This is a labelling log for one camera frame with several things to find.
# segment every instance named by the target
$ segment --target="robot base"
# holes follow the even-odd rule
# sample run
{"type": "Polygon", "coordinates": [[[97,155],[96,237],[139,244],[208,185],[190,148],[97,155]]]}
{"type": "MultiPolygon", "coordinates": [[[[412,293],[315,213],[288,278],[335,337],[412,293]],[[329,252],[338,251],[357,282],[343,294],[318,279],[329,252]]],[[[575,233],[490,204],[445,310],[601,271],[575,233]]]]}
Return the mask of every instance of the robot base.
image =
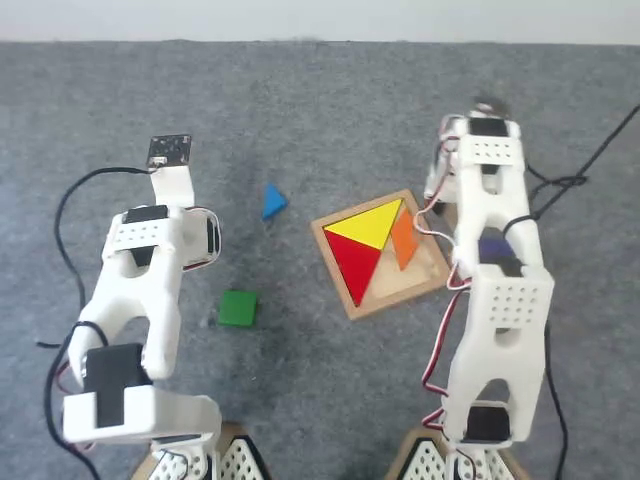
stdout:
{"type": "MultiPolygon", "coordinates": [[[[442,433],[429,428],[415,428],[402,442],[384,480],[471,480],[471,462],[455,453],[449,456],[449,461],[457,461],[458,468],[450,469],[452,479],[445,478],[447,451],[442,433]]],[[[467,455],[475,461],[477,480],[531,480],[508,450],[468,452],[467,455]]]]}
{"type": "Polygon", "coordinates": [[[219,471],[202,471],[203,458],[187,455],[181,449],[152,452],[140,464],[131,480],[270,480],[260,452],[240,425],[224,423],[215,448],[222,459],[214,462],[219,471]]]}

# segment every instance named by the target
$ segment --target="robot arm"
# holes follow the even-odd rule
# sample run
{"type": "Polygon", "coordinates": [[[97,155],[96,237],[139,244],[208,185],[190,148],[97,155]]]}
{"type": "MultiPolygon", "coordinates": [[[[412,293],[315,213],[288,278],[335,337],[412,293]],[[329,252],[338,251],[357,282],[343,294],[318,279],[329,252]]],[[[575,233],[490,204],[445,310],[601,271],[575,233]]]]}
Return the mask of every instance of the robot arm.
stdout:
{"type": "Polygon", "coordinates": [[[480,111],[450,116],[440,144],[425,197],[437,192],[456,204],[453,264],[470,279],[465,330],[442,397],[443,431],[455,449],[505,448],[531,430],[554,281],[535,222],[516,223],[494,239],[500,252],[483,248],[485,233],[529,214],[519,126],[480,111]],[[507,401],[478,398],[493,380],[504,380],[507,401]]]}
{"type": "Polygon", "coordinates": [[[110,345],[102,346],[93,329],[75,329],[68,355],[83,393],[65,397],[63,430],[72,443],[153,440],[153,448],[171,448],[198,471],[188,478],[200,478],[208,470],[207,457],[215,473],[217,404],[153,385],[175,366],[183,271],[212,263],[220,252],[215,214],[194,207],[190,143],[186,135],[153,138],[148,167],[156,205],[113,218],[100,277],[79,318],[100,327],[110,345]],[[144,345],[111,345],[136,317],[149,322],[144,345]]]}

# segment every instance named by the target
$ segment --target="green cube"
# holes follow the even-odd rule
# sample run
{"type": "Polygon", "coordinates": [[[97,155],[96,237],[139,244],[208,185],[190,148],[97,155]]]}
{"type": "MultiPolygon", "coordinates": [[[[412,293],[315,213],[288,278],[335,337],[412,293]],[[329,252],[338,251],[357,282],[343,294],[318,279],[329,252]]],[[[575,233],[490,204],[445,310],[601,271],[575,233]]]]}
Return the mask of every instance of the green cube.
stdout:
{"type": "Polygon", "coordinates": [[[222,294],[220,304],[220,325],[250,327],[256,315],[258,295],[254,292],[227,290],[222,294]]]}

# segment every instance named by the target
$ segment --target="yellow triangle piece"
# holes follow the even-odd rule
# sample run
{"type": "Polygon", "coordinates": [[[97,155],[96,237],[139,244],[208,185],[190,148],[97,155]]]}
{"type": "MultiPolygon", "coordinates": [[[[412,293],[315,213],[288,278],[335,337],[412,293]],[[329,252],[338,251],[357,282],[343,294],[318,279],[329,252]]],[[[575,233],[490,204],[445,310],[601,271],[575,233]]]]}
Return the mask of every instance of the yellow triangle piece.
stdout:
{"type": "Polygon", "coordinates": [[[398,213],[402,199],[393,200],[353,217],[333,223],[328,230],[356,242],[382,250],[398,213]]]}

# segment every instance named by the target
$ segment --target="mounting hole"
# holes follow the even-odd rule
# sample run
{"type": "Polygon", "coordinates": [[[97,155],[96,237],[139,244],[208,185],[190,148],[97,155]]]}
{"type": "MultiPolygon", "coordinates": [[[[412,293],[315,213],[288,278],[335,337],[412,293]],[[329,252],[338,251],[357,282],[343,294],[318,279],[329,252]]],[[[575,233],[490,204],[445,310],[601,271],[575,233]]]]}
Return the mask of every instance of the mounting hole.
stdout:
{"type": "Polygon", "coordinates": [[[508,348],[515,345],[520,338],[519,328],[496,328],[494,339],[500,347],[508,348]]]}

